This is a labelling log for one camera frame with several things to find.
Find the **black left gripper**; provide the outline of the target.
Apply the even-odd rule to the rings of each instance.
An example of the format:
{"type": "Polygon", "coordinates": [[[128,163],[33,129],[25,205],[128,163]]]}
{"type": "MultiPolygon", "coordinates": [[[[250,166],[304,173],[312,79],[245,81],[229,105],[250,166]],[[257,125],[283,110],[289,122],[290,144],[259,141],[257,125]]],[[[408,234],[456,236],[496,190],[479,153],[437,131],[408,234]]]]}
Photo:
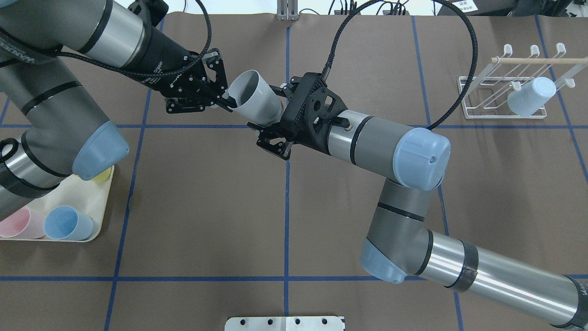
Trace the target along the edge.
{"type": "MultiPolygon", "coordinates": [[[[134,72],[168,73],[187,66],[196,57],[173,39],[151,26],[141,24],[134,27],[134,72]]],[[[229,96],[226,71],[221,52],[213,48],[204,54],[197,65],[182,75],[169,75],[162,78],[134,77],[134,81],[159,91],[165,98],[165,109],[169,114],[203,112],[207,107],[220,107],[232,112],[234,98],[229,96]],[[203,87],[188,90],[191,82],[203,81],[203,87]]]]}

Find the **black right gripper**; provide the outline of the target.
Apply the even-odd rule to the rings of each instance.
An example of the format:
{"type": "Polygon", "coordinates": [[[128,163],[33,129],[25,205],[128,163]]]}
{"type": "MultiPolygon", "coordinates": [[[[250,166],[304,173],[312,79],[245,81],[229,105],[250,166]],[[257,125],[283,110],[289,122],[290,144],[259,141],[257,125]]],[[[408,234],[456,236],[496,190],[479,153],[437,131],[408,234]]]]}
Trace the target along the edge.
{"type": "Polygon", "coordinates": [[[280,86],[269,86],[276,96],[287,98],[288,105],[280,123],[263,126],[248,122],[257,132],[256,145],[266,152],[286,161],[294,143],[328,152],[331,127],[349,128],[349,119],[341,116],[347,106],[327,87],[320,73],[305,73],[280,86]]]}

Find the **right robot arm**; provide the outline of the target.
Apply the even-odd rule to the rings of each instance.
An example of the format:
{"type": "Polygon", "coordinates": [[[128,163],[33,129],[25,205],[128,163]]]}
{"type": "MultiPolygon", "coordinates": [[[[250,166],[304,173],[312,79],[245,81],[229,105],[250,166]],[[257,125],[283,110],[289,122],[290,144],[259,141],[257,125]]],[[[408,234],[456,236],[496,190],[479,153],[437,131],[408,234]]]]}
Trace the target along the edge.
{"type": "Polygon", "coordinates": [[[384,178],[363,242],[361,265],[371,276],[399,284],[422,277],[456,293],[481,296],[541,318],[559,330],[587,329],[587,285],[533,267],[425,224],[445,176],[447,138],[352,110],[319,73],[267,83],[248,72],[240,100],[252,107],[257,144],[288,160],[293,145],[384,178]]]}

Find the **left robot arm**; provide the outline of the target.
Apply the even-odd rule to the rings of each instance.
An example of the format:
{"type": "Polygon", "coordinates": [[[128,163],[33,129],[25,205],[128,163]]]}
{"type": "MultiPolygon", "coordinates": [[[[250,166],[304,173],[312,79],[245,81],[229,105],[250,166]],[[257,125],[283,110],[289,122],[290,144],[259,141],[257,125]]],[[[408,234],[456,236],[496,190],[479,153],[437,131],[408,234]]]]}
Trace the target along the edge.
{"type": "Polygon", "coordinates": [[[72,174],[90,180],[126,157],[130,147],[62,61],[75,58],[158,91],[169,113],[231,111],[223,61],[158,29],[163,0],[3,0],[1,90],[32,126],[1,141],[1,218],[46,196],[72,174]]]}

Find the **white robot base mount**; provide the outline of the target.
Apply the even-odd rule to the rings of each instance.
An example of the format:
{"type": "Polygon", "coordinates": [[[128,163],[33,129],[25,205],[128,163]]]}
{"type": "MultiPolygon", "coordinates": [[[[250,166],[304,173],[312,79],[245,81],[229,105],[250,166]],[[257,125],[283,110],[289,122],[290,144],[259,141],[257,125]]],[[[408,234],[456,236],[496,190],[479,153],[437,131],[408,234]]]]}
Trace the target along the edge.
{"type": "Polygon", "coordinates": [[[339,316],[263,316],[229,318],[225,331],[345,331],[339,316]]]}

